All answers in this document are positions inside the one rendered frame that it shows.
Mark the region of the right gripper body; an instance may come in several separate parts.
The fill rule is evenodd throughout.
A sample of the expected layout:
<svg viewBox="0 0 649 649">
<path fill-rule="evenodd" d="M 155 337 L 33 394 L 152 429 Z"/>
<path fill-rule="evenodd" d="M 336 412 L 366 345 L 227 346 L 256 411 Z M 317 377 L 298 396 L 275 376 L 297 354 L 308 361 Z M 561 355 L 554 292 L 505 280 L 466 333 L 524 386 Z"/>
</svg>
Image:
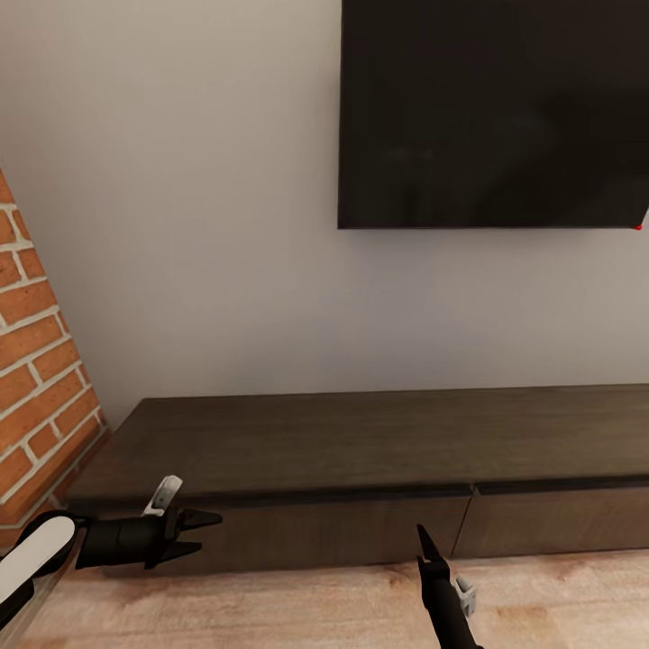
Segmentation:
<svg viewBox="0 0 649 649">
<path fill-rule="evenodd" d="M 449 620 L 467 622 L 450 582 L 450 567 L 445 560 L 425 561 L 421 567 L 422 600 L 428 609 L 434 631 Z"/>
</svg>

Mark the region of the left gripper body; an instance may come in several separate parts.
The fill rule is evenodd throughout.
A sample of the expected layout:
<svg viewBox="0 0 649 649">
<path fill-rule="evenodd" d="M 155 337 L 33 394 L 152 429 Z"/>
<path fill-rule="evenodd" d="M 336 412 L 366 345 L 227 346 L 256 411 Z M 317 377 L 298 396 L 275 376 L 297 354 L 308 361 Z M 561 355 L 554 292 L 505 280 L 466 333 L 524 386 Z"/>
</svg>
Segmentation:
<svg viewBox="0 0 649 649">
<path fill-rule="evenodd" d="M 155 569 L 175 538 L 178 506 L 169 506 L 162 516 L 121 519 L 119 532 L 107 565 L 145 562 L 144 570 Z"/>
</svg>

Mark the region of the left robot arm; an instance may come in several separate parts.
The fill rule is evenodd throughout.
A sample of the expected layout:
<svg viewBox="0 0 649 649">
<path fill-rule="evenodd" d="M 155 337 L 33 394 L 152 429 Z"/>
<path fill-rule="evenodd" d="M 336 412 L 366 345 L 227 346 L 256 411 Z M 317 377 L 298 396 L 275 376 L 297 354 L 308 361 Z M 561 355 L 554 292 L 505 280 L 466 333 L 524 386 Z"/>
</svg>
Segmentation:
<svg viewBox="0 0 649 649">
<path fill-rule="evenodd" d="M 36 517 L 23 530 L 18 544 L 0 554 L 0 630 L 34 596 L 33 578 L 54 575 L 66 562 L 79 528 L 87 528 L 76 570 L 102 565 L 145 562 L 144 570 L 202 549 L 202 543 L 174 542 L 180 532 L 223 523 L 219 514 L 178 506 L 171 500 L 182 484 L 166 476 L 142 517 L 99 520 L 98 512 L 57 509 Z"/>
</svg>

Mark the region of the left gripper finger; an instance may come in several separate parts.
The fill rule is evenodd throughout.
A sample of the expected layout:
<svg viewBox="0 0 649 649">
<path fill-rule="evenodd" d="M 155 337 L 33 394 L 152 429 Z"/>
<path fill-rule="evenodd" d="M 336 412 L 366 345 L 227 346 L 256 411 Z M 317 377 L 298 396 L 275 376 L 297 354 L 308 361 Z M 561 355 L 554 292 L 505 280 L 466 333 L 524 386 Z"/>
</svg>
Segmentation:
<svg viewBox="0 0 649 649">
<path fill-rule="evenodd" d="M 190 553 L 195 553 L 201 549 L 202 549 L 202 543 L 172 542 L 172 545 L 168 548 L 168 550 L 164 553 L 164 556 L 160 559 L 160 563 Z"/>
<path fill-rule="evenodd" d="M 219 514 L 185 508 L 184 511 L 178 515 L 176 533 L 173 542 L 177 541 L 180 532 L 222 523 L 223 517 Z"/>
</svg>

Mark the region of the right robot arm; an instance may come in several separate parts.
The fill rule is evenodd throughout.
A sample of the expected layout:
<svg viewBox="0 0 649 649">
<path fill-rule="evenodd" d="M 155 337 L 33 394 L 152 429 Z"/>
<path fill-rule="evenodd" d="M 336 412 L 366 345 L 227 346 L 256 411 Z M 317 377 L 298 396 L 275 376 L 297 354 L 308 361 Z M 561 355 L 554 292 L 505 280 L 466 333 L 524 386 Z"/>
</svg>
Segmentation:
<svg viewBox="0 0 649 649">
<path fill-rule="evenodd" d="M 463 574 L 450 580 L 450 567 L 422 524 L 417 524 L 424 556 L 418 556 L 422 600 L 441 649 L 484 649 L 476 645 L 466 617 L 476 611 L 477 586 Z"/>
</svg>

